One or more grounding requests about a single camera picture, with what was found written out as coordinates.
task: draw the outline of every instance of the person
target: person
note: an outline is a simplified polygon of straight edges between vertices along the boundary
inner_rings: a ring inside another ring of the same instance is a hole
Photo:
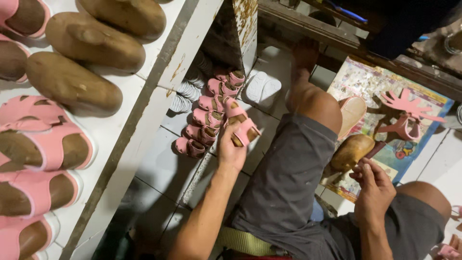
[[[231,228],[287,252],[241,259],[421,260],[444,238],[451,205],[435,187],[411,182],[395,188],[386,173],[363,158],[350,176],[362,190],[354,213],[310,221],[322,171],[334,153],[342,125],[337,100],[309,83],[319,43],[304,39],[293,49],[290,114],[230,216]],[[208,259],[242,169],[246,148],[234,147],[229,125],[219,142],[218,168],[203,200],[178,233],[169,259]]]

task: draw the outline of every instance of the colorful poster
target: colorful poster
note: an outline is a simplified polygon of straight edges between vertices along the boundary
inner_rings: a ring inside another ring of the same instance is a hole
[[[438,122],[428,119],[421,120],[421,138],[415,141],[404,141],[396,133],[376,133],[378,128],[394,124],[402,113],[402,111],[382,105],[382,101],[385,101],[385,99],[381,96],[381,93],[393,91],[399,97],[404,88],[410,90],[409,101],[419,98],[421,100],[419,106],[431,107],[432,111],[426,113],[432,116],[444,117],[454,104],[454,101],[448,97],[389,70],[352,56],[345,60],[327,90],[337,100],[358,95],[366,101],[367,113],[353,127],[349,135],[365,134],[376,141],[385,141],[387,143],[373,157],[373,160],[385,169],[395,184],[401,180],[411,163],[419,156],[428,139],[439,126]],[[340,146],[342,141],[338,141],[336,147]],[[359,185],[348,176],[336,185],[326,187],[352,202],[356,201],[360,192]]]

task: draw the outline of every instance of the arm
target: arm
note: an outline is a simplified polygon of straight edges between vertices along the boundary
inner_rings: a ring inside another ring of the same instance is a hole
[[[245,162],[247,149],[234,147],[231,141],[232,133],[239,125],[237,123],[226,128],[219,143],[218,168],[203,200],[180,229],[169,260],[208,259],[221,228],[231,191]]]
[[[395,187],[380,166],[363,158],[350,177],[359,182],[361,193],[354,207],[361,236],[363,260],[393,260],[385,232],[385,213],[396,195]]]

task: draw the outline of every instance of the dark cloth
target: dark cloth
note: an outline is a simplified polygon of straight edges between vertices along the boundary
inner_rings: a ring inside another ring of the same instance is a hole
[[[286,250],[295,259],[361,259],[354,214],[320,223],[309,220],[315,189],[336,140],[333,131],[315,120],[284,115],[229,225]],[[385,225],[396,260],[423,259],[444,237],[443,217],[402,194],[393,200]]]

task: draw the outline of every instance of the yellow strap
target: yellow strap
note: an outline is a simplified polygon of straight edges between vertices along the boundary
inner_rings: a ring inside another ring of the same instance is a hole
[[[271,244],[237,229],[222,227],[215,244],[253,256],[276,255]]]

